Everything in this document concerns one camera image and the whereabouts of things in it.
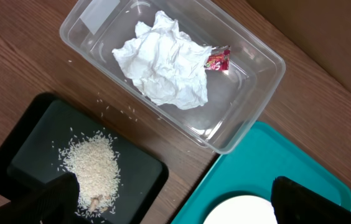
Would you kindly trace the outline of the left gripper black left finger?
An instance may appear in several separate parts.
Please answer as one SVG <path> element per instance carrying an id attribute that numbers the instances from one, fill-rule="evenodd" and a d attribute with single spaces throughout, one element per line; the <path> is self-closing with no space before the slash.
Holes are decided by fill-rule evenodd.
<path id="1" fill-rule="evenodd" d="M 65 173 L 0 207 L 0 224 L 74 222 L 80 186 L 73 173 Z"/>

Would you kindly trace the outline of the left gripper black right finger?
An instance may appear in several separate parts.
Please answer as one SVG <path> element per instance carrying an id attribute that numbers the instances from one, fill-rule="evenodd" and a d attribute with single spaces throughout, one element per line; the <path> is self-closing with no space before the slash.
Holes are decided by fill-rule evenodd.
<path id="1" fill-rule="evenodd" d="M 351 224 L 351 211 L 284 176 L 273 181 L 271 204 L 278 224 Z"/>

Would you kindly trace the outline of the large white plate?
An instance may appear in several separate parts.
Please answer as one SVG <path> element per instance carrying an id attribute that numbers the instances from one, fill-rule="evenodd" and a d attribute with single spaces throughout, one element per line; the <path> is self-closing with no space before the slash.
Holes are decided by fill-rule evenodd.
<path id="1" fill-rule="evenodd" d="M 205 218 L 203 224 L 277 224 L 270 201 L 253 195 L 224 200 Z"/>

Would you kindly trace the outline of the red snack wrapper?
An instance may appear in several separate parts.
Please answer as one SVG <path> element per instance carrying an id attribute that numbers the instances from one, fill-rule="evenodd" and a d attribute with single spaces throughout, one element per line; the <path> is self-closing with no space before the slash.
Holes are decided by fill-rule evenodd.
<path id="1" fill-rule="evenodd" d="M 229 69 L 231 47 L 214 47 L 204 68 L 206 70 L 225 71 Z"/>

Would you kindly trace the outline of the white napkin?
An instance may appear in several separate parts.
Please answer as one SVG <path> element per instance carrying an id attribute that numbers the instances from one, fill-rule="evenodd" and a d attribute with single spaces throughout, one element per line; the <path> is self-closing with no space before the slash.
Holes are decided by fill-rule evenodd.
<path id="1" fill-rule="evenodd" d="M 208 102 L 205 64 L 212 47 L 199 45 L 179 29 L 179 22 L 157 11 L 153 26 L 139 21 L 135 38 L 112 53 L 125 77 L 154 104 L 180 110 Z"/>

